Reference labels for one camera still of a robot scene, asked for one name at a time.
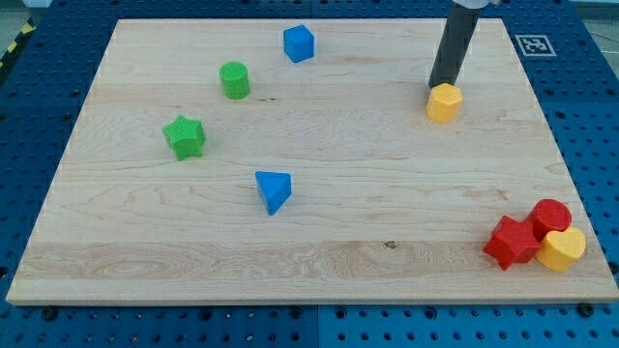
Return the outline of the silver rod mount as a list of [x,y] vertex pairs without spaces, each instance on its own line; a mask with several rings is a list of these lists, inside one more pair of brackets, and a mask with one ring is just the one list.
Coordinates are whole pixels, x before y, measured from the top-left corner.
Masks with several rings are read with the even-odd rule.
[[488,4],[499,5],[500,0],[453,0],[456,4],[460,6],[471,9],[471,10],[479,10],[487,6]]

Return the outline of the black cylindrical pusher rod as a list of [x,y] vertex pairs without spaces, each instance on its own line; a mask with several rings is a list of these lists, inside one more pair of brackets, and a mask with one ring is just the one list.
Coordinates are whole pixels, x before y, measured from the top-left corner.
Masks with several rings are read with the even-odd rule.
[[451,7],[429,75],[429,88],[443,83],[456,84],[480,14],[480,9]]

